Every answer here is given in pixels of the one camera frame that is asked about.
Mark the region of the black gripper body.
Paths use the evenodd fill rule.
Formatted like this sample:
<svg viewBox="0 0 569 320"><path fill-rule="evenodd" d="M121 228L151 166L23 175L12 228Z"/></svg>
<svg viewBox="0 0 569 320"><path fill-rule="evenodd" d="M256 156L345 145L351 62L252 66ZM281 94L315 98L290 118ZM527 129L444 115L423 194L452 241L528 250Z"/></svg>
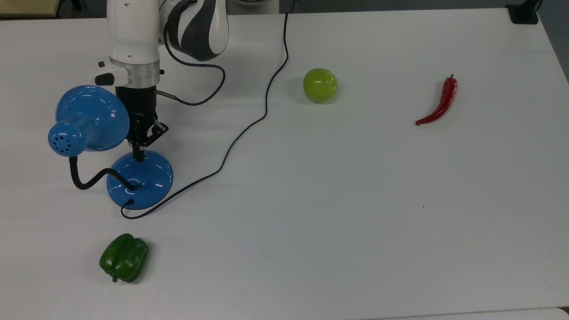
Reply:
<svg viewBox="0 0 569 320"><path fill-rule="evenodd" d="M156 138L148 131L158 119L156 114L156 87L116 87L116 97L123 103L129 117L129 131L126 139L130 144L150 146Z"/></svg>

